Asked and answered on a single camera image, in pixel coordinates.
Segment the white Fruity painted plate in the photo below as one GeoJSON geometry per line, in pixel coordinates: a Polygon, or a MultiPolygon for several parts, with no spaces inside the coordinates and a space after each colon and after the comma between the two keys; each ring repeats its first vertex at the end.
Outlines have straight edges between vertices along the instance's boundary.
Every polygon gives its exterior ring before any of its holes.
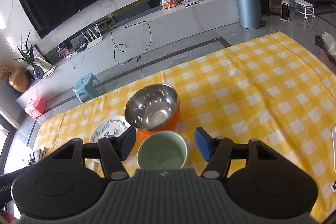
{"type": "Polygon", "coordinates": [[[89,139],[90,143],[97,143],[99,139],[113,136],[119,137],[128,128],[130,124],[127,123],[124,116],[115,115],[103,120],[92,132],[89,139]]]}

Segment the green ceramic bowl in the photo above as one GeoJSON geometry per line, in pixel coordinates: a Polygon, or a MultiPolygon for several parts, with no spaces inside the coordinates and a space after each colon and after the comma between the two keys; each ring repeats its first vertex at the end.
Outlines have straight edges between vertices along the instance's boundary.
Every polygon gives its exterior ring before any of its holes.
{"type": "Polygon", "coordinates": [[[137,153],[141,169],[180,169],[187,162],[187,144],[173,131],[159,131],[147,137],[137,153]]]}

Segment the orange steel bowl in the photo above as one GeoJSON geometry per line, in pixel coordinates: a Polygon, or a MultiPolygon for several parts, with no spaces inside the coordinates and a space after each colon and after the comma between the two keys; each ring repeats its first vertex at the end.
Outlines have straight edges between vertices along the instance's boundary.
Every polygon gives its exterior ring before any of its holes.
{"type": "Polygon", "coordinates": [[[181,111],[177,91],[168,84],[148,85],[128,100],[124,116],[126,121],[143,136],[159,131],[173,131],[181,111]]]}

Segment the light blue plastic stool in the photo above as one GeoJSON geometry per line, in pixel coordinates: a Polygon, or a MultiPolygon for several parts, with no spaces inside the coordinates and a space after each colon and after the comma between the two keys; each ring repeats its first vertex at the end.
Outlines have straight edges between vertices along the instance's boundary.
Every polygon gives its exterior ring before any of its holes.
{"type": "Polygon", "coordinates": [[[81,77],[73,87],[73,92],[80,103],[83,103],[82,99],[80,98],[82,94],[88,95],[90,99],[98,97],[98,92],[93,84],[94,81],[97,81],[99,84],[101,84],[92,73],[89,73],[81,77]]]}

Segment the pink storage box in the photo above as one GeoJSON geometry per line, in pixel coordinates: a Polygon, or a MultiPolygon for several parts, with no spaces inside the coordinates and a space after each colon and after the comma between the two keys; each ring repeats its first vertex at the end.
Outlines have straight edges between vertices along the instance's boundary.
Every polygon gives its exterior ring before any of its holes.
{"type": "Polygon", "coordinates": [[[31,118],[38,118],[46,110],[47,104],[42,97],[37,97],[34,100],[29,100],[25,112],[31,118]]]}

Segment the yellow checkered tablecloth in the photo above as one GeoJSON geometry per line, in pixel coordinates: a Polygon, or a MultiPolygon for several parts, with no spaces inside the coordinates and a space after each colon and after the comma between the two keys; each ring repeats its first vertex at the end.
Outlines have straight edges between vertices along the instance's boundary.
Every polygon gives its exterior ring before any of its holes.
{"type": "Polygon", "coordinates": [[[157,83],[171,85],[179,95],[175,131],[187,143],[188,167],[201,173],[206,164],[194,143],[197,127],[236,143],[260,139],[314,178],[314,219],[322,222],[335,210],[335,74],[281,32],[199,57],[80,104],[45,121],[35,149],[52,152],[72,138],[89,142],[100,122],[123,115],[135,92],[157,83]]]}

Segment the golden round vase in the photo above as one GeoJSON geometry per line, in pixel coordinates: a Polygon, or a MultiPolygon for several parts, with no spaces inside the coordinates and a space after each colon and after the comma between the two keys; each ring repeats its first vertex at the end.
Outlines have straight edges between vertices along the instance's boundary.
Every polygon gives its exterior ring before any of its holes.
{"type": "Polygon", "coordinates": [[[9,84],[18,92],[25,92],[29,87],[29,78],[22,67],[17,67],[9,75],[9,84]]]}

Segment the white wifi router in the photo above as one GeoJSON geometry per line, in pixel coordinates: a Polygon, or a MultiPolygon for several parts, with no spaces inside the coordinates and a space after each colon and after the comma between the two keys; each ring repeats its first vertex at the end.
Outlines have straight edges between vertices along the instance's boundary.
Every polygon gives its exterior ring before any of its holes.
{"type": "Polygon", "coordinates": [[[97,24],[93,29],[94,31],[91,28],[87,28],[85,32],[81,32],[82,36],[87,41],[86,49],[94,47],[103,40],[103,36],[97,24]]]}

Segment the smartphone on stand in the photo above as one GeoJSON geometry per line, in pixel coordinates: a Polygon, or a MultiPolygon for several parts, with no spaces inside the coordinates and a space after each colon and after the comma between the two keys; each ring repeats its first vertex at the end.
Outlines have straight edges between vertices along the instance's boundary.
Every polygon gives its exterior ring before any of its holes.
{"type": "MultiPolygon", "coordinates": [[[[331,130],[332,142],[333,142],[333,161],[334,161],[334,172],[336,173],[336,128],[331,130]]],[[[336,179],[331,185],[333,192],[336,192],[336,179]]]]}

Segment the green plant in blue vase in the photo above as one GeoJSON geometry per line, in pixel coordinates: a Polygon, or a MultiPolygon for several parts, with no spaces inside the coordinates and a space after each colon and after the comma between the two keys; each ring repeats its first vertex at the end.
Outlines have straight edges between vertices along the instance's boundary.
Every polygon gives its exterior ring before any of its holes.
{"type": "Polygon", "coordinates": [[[15,60],[22,60],[26,62],[30,67],[33,69],[33,73],[36,76],[37,79],[42,79],[44,76],[44,71],[43,69],[36,65],[35,60],[34,60],[34,53],[33,53],[33,46],[28,47],[28,40],[30,37],[30,31],[27,35],[26,41],[21,40],[21,47],[17,47],[21,57],[16,58],[15,60]]]}

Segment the white tv cabinet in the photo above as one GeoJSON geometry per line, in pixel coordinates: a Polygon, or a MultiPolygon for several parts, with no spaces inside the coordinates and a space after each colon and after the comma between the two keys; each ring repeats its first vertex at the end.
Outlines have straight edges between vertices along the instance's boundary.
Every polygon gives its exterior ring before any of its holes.
{"type": "Polygon", "coordinates": [[[107,32],[99,44],[60,61],[50,76],[35,80],[17,103],[25,108],[36,96],[49,101],[72,88],[83,75],[97,75],[144,52],[238,20],[236,0],[205,0],[153,12],[107,32]]]}

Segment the grey metal trash bin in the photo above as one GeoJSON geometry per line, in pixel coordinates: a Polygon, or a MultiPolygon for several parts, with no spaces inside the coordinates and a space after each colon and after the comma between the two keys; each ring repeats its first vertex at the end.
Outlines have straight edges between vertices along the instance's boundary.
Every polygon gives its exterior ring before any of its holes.
{"type": "Polygon", "coordinates": [[[240,26],[247,29],[260,28],[261,5],[260,0],[236,0],[240,26]]]}

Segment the pink small heater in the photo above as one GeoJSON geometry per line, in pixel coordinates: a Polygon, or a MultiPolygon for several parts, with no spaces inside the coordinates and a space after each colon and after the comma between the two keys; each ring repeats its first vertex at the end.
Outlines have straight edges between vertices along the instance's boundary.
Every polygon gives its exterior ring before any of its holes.
{"type": "Polygon", "coordinates": [[[281,0],[281,18],[280,20],[290,22],[290,1],[281,0]]]}

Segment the white round stand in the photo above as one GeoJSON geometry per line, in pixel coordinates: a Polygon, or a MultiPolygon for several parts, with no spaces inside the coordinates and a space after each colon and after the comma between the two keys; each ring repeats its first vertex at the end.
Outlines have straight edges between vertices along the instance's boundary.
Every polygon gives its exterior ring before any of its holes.
{"type": "Polygon", "coordinates": [[[309,16],[315,18],[314,6],[305,0],[295,0],[294,9],[296,12],[302,14],[305,19],[308,19],[309,16]]]}

